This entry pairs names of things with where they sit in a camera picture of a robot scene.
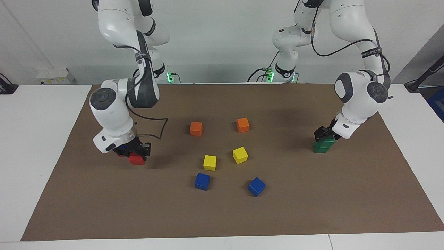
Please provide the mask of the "black clamp mount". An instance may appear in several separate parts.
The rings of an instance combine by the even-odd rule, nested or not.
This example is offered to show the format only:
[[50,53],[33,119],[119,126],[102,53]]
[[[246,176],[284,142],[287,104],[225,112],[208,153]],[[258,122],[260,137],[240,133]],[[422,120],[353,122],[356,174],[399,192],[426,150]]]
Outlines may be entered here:
[[13,84],[3,73],[0,73],[0,95],[11,95],[18,87],[18,84]]

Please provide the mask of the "white power strip box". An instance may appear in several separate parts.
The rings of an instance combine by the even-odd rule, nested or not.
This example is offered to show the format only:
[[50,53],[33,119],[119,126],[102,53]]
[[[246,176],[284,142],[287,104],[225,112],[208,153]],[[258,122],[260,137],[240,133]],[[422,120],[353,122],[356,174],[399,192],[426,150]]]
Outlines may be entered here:
[[76,84],[76,79],[68,68],[40,70],[37,74],[37,84]]

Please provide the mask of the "brown table mat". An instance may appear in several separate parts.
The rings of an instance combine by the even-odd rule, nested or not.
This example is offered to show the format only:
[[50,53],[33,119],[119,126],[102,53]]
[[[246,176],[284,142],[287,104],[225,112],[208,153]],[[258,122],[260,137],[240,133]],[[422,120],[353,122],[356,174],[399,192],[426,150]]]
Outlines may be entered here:
[[[144,165],[92,138],[86,101],[23,241],[444,231],[379,114],[315,153],[314,131],[342,106],[327,84],[162,85],[151,117],[168,117]],[[249,131],[236,121],[248,118]],[[191,122],[203,123],[201,136]],[[233,150],[244,147],[246,162]],[[203,169],[205,155],[216,171]],[[195,188],[198,173],[211,177]],[[254,178],[266,187],[248,190]]]

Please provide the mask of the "black stand pole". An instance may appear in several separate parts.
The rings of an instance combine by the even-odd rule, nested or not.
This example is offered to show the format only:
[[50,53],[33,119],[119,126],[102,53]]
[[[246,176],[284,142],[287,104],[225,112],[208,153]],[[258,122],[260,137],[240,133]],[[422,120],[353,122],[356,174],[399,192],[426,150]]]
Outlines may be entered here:
[[428,68],[421,76],[417,79],[408,81],[404,84],[404,87],[409,92],[418,92],[420,85],[431,75],[437,73],[439,70],[444,68],[444,55],[441,56],[430,68]]

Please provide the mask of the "blue crate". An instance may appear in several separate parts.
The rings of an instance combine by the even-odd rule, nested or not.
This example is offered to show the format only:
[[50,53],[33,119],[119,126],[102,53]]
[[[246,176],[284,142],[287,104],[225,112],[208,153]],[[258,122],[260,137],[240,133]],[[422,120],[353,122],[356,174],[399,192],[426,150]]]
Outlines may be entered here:
[[444,123],[444,87],[441,87],[430,98],[428,98],[427,103]]

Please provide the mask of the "blue wooden cube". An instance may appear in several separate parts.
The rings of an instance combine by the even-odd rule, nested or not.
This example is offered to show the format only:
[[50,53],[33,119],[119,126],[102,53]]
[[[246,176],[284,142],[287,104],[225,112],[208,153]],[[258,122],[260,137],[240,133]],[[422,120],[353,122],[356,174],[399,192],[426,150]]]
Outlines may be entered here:
[[197,189],[207,191],[210,185],[210,180],[211,177],[209,175],[198,173],[195,178],[194,186]]
[[248,184],[247,190],[254,196],[258,197],[265,189],[266,184],[258,177],[251,180]]

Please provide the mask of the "yellow wooden cube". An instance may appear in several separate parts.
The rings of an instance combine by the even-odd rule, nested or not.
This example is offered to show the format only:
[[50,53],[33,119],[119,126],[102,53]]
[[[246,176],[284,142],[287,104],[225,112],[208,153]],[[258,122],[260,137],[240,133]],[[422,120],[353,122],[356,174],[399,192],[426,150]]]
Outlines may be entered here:
[[216,171],[217,157],[213,155],[205,155],[203,169],[206,171]]
[[244,147],[234,149],[232,156],[237,164],[244,163],[248,160],[248,153]]

